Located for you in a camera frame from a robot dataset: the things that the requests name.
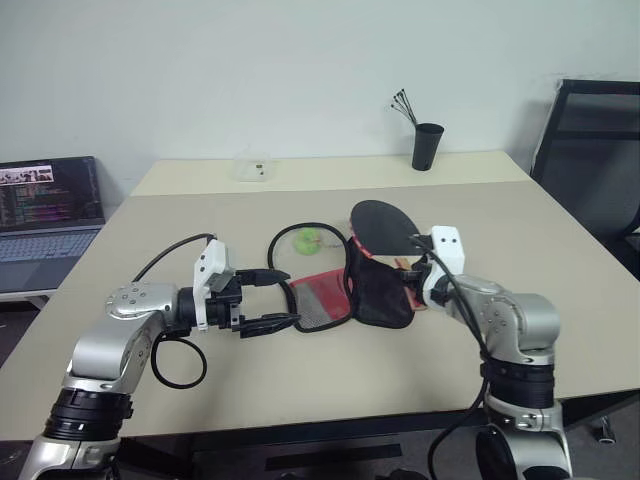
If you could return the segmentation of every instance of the black cup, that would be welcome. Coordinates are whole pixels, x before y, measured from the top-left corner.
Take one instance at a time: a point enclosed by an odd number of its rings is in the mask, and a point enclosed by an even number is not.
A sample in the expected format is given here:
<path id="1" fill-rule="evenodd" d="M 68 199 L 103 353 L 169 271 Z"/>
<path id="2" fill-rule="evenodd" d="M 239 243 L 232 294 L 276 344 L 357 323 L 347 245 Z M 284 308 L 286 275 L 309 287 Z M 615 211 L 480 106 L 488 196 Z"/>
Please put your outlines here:
<path id="1" fill-rule="evenodd" d="M 443 133 L 444 127 L 435 123 L 416 125 L 416 141 L 413 145 L 413 161 L 411 162 L 413 168 L 423 172 L 431 168 Z"/>

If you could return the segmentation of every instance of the laptop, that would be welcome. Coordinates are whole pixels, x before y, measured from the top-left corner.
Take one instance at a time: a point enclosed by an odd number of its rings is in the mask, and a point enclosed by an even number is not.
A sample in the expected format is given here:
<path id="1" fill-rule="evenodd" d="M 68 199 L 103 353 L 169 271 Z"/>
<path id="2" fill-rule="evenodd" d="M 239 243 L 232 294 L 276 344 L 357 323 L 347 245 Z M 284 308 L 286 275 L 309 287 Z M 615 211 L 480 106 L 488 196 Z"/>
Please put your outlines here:
<path id="1" fill-rule="evenodd" d="M 94 157 L 0 164 L 0 293 L 56 289 L 104 225 Z"/>

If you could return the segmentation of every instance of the black pouch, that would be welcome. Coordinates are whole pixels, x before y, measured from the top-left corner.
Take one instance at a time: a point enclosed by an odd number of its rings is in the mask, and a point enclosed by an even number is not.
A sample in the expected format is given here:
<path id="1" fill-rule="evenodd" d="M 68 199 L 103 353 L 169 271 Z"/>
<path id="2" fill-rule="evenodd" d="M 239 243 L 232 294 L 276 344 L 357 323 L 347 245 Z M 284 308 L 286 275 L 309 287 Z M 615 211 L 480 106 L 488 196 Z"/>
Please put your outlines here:
<path id="1" fill-rule="evenodd" d="M 353 238 L 349 239 L 348 246 L 353 318 L 375 327 L 408 326 L 414 311 L 397 272 L 388 265 L 367 258 Z"/>

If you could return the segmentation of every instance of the laptop keyboard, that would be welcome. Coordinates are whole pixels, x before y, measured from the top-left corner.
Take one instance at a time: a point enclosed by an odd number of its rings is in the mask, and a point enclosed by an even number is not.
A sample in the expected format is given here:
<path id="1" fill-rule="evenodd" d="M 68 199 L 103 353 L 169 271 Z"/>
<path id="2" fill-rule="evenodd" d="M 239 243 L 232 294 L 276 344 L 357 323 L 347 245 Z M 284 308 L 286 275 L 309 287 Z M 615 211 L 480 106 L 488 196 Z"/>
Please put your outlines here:
<path id="1" fill-rule="evenodd" d="M 0 240 L 0 262 L 79 257 L 97 232 L 43 235 Z"/>

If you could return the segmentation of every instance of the white wall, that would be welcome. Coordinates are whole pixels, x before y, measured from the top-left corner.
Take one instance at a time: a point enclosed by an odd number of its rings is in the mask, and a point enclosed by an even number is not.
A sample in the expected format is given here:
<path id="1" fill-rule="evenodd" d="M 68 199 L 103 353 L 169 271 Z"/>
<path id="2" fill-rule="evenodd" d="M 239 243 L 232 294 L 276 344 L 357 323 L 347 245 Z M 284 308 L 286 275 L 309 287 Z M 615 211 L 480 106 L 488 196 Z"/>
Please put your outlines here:
<path id="1" fill-rule="evenodd" d="M 158 158 L 441 149 L 526 166 L 562 77 L 640 78 L 638 0 L 0 0 L 0 161 L 94 154 L 107 204 Z"/>

